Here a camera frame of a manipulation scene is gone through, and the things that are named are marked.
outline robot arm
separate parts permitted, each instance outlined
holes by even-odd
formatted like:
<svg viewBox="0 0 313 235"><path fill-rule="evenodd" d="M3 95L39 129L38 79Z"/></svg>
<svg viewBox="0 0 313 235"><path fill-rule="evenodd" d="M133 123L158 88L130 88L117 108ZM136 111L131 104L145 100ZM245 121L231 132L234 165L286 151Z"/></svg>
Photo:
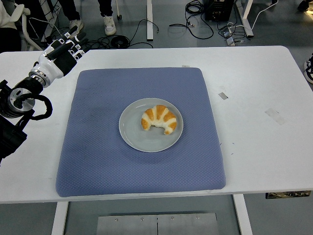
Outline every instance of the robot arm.
<svg viewBox="0 0 313 235"><path fill-rule="evenodd" d="M7 81L0 82L0 162L26 140L27 134L22 130L29 120L41 120L52 114L50 100L40 95L44 88L51 85L56 78L67 75L77 61L88 51L82 46L88 41L85 33L70 39L76 27L61 39L54 41L40 55L38 62L29 72L28 77L14 88L7 86ZM35 100L45 103L47 111L43 115L33 116ZM16 125L7 118L22 117Z"/></svg>

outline metal plate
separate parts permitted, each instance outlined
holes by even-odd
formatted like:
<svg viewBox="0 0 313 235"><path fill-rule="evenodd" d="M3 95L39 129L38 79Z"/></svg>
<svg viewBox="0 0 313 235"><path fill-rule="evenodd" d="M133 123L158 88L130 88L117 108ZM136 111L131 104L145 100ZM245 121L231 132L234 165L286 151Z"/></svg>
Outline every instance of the metal plate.
<svg viewBox="0 0 313 235"><path fill-rule="evenodd" d="M219 235L215 213L100 216L97 235Z"/></svg>
<svg viewBox="0 0 313 235"><path fill-rule="evenodd" d="M157 215L99 216L97 235L157 235Z"/></svg>
<svg viewBox="0 0 313 235"><path fill-rule="evenodd" d="M158 216L158 235L218 235L215 213Z"/></svg>

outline sneaker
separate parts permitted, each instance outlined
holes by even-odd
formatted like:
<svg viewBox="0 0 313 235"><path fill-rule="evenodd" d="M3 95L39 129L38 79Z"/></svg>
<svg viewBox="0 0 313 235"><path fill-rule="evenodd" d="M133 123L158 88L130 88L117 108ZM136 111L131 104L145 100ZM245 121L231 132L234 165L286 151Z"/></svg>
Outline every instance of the sneaker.
<svg viewBox="0 0 313 235"><path fill-rule="evenodd" d="M311 58L304 63L304 77L305 79L313 84L313 54Z"/></svg>
<svg viewBox="0 0 313 235"><path fill-rule="evenodd" d="M308 8L309 8L309 2L305 1L305 0L300 2L299 6L298 6L298 10L301 12L307 11Z"/></svg>
<svg viewBox="0 0 313 235"><path fill-rule="evenodd" d="M105 33L107 36L114 35L116 33L116 27L112 16L103 17Z"/></svg>
<svg viewBox="0 0 313 235"><path fill-rule="evenodd" d="M69 22L69 28L73 28L74 26L77 26L77 30L71 34L69 38L75 37L77 34L79 34L80 30L84 27L84 23L82 20L73 20Z"/></svg>

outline black pants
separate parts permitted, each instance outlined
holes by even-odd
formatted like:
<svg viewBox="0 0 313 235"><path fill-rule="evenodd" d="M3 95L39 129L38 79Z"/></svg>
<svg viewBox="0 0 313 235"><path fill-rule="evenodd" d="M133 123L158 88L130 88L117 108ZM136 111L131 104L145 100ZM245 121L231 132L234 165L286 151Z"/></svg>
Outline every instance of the black pants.
<svg viewBox="0 0 313 235"><path fill-rule="evenodd" d="M74 0L59 0L64 15L68 20L80 20L79 13L76 11ZM111 7L111 0L98 0L100 5L101 16L112 16L113 11Z"/></svg>
<svg viewBox="0 0 313 235"><path fill-rule="evenodd" d="M5 51L21 51L21 38L16 29L0 28L0 53Z"/></svg>

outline sticker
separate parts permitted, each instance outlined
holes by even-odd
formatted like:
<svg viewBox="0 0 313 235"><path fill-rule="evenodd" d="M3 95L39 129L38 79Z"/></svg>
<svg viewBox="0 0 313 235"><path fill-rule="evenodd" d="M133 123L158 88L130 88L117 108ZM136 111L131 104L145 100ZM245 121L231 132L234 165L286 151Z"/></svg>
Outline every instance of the sticker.
<svg viewBox="0 0 313 235"><path fill-rule="evenodd" d="M265 113L269 115L272 119L274 119L274 121L276 121L279 125L283 125L286 122L283 117L280 116L280 114L272 108L267 109Z"/></svg>
<svg viewBox="0 0 313 235"><path fill-rule="evenodd" d="M219 93L219 96L222 98L222 99L228 99L228 97L224 94L224 92L222 93Z"/></svg>

